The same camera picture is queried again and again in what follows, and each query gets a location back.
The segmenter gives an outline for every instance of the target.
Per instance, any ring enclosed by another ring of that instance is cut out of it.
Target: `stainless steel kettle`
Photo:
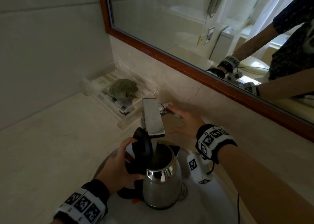
[[[155,209],[167,209],[179,199],[182,190],[182,176],[176,155],[178,146],[157,143],[153,151],[148,133],[138,128],[134,133],[138,140],[132,143],[135,160],[126,165],[129,173],[145,175],[134,182],[135,189],[124,187],[118,191],[122,198],[139,198]]]

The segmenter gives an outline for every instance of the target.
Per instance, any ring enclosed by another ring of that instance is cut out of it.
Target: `left hand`
[[[144,178],[144,175],[141,174],[129,174],[125,168],[125,158],[130,156],[125,149],[131,142],[134,143],[137,140],[129,137],[122,141],[116,157],[110,157],[96,177],[106,185],[110,195],[116,193],[128,183]]]

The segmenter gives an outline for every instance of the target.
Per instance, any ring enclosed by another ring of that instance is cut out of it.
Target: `patterned shirt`
[[[303,25],[273,54],[269,80],[314,68],[314,0],[294,0],[273,20],[279,34],[302,23]]]

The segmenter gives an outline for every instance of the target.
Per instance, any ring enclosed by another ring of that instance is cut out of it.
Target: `black kettle lid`
[[[135,160],[138,163],[147,165],[153,157],[153,147],[149,135],[147,131],[139,127],[134,132],[133,137],[138,140],[138,142],[132,143]]]

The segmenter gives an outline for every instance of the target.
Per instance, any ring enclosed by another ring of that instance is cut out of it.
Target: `sink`
[[[158,142],[176,145],[165,140],[158,140]],[[134,157],[131,145],[127,147],[127,151]],[[186,157],[189,153],[190,151],[181,148],[177,155],[183,183],[187,189],[187,195],[184,200],[176,202],[174,206],[167,210],[154,210],[144,202],[133,204],[132,200],[122,199],[117,194],[114,194],[108,200],[109,212],[101,223],[236,223],[238,218],[237,209],[215,179],[207,184],[196,184],[193,182],[188,163],[186,162]],[[117,150],[113,151],[108,157],[116,154]]]

